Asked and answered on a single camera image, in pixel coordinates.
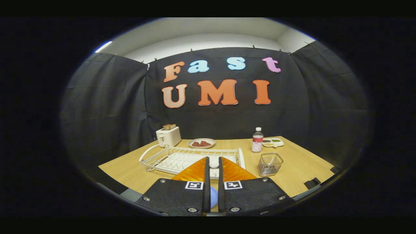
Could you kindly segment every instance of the toaster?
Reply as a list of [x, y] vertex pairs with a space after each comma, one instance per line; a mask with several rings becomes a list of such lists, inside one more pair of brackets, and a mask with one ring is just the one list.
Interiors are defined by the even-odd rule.
[[182, 140], [179, 127], [174, 127], [171, 130], [159, 129], [156, 131], [156, 136], [160, 147], [174, 147]]

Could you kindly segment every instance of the pink letter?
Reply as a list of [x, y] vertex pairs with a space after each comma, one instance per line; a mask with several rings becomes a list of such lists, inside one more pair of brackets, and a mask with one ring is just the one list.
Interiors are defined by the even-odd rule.
[[282, 70], [280, 68], [277, 68], [275, 64], [278, 64], [276, 60], [273, 60], [272, 58], [264, 58], [262, 61], [265, 61], [267, 64], [267, 68], [272, 72], [281, 72]]

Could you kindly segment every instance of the wooden table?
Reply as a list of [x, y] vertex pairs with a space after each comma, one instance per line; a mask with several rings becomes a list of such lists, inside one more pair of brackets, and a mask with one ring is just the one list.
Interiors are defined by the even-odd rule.
[[[271, 152], [278, 153], [284, 162], [282, 163], [279, 172], [276, 175], [270, 176], [270, 178], [273, 179], [273, 181], [290, 197], [294, 197], [307, 191], [308, 188], [304, 185], [306, 181], [316, 177], [320, 182], [323, 182], [334, 175], [330, 170], [333, 165], [319, 156], [307, 151], [284, 137], [265, 137], [265, 139], [267, 138], [280, 138], [285, 145], [278, 148], [263, 147], [260, 153], [253, 153], [251, 152], [252, 138], [231, 139], [216, 140], [215, 146], [210, 149], [241, 148], [244, 155], [246, 170], [257, 178], [261, 177], [257, 168], [261, 154]], [[189, 141], [190, 140], [188, 139], [182, 139], [176, 147], [189, 147]], [[156, 180], [160, 178], [171, 179], [174, 177], [173, 174], [156, 170], [146, 172], [139, 163], [139, 158], [144, 151], [156, 144], [158, 144], [158, 142], [154, 141], [112, 161], [106, 162], [100, 165], [99, 168], [124, 186], [144, 194]], [[161, 148], [155, 147], [146, 155], [151, 156], [159, 151], [161, 151]], [[218, 180], [211, 180], [211, 186], [218, 191]], [[212, 208], [211, 211], [217, 212], [218, 205]]]

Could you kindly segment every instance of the dish rack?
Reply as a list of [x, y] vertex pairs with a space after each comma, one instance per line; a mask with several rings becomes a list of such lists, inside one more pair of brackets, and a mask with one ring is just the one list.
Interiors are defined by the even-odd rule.
[[[143, 159], [144, 156], [154, 147], [148, 148], [139, 158], [139, 162], [145, 168], [146, 172], [154, 170], [167, 172], [170, 174], [179, 174], [181, 171], [191, 166], [198, 160], [209, 157], [210, 164], [217, 162], [219, 157], [224, 157], [240, 167], [245, 169], [244, 155], [241, 148], [238, 149], [194, 149], [167, 146], [153, 156]], [[210, 178], [218, 179], [219, 169], [210, 168]]]

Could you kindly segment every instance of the ceiling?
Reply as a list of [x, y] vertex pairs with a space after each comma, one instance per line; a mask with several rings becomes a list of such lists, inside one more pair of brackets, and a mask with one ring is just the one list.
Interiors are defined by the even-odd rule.
[[289, 27], [266, 18], [161, 18], [130, 30], [101, 52], [124, 56], [164, 40], [195, 34], [231, 33], [277, 41]]

